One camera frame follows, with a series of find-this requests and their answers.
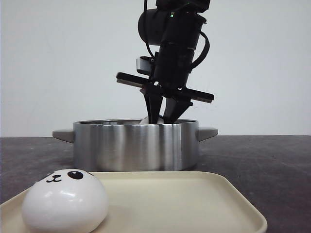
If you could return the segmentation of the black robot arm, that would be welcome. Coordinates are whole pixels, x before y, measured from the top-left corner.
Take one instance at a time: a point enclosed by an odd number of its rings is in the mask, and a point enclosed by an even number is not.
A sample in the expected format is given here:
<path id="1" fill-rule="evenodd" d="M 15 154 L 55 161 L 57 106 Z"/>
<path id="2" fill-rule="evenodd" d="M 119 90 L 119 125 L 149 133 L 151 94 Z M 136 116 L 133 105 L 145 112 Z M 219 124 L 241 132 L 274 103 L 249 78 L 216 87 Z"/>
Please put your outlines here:
<path id="1" fill-rule="evenodd" d="M 158 0 L 154 9 L 144 8 L 138 33 L 146 47 L 159 46 L 149 57 L 136 59 L 137 72 L 145 78 L 119 72 L 119 83 L 136 86 L 144 95 L 148 115 L 143 124 L 175 123 L 193 105 L 211 103 L 214 95 L 189 89 L 189 74 L 206 58 L 210 43 L 202 26 L 207 20 L 208 0 Z"/>

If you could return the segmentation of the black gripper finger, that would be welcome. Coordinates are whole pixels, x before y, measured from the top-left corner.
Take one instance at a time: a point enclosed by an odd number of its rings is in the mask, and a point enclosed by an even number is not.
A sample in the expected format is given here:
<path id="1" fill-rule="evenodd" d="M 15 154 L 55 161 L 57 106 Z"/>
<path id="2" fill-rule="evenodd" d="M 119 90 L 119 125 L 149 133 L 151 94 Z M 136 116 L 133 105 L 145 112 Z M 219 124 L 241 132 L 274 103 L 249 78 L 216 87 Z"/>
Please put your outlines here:
<path id="1" fill-rule="evenodd" d="M 193 106 L 193 103 L 190 100 L 166 98 L 166 107 L 163 115 L 164 123 L 175 123 L 191 106 Z"/>
<path id="2" fill-rule="evenodd" d="M 140 92 L 144 95 L 149 122 L 156 123 L 163 100 L 163 91 L 156 85 L 144 85 Z"/>

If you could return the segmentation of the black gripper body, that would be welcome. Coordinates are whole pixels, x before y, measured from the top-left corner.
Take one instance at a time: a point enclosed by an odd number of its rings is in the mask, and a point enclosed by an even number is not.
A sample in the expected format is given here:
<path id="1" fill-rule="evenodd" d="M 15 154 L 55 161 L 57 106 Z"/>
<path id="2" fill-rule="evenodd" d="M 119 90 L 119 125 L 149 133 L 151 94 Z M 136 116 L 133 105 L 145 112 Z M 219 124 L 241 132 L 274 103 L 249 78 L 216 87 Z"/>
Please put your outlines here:
<path id="1" fill-rule="evenodd" d="M 119 72 L 117 82 L 136 87 L 150 86 L 157 94 L 165 97 L 179 97 L 211 103 L 214 95 L 186 87 L 192 71 L 194 50 L 175 44 L 164 44 L 151 65 L 149 78 Z"/>

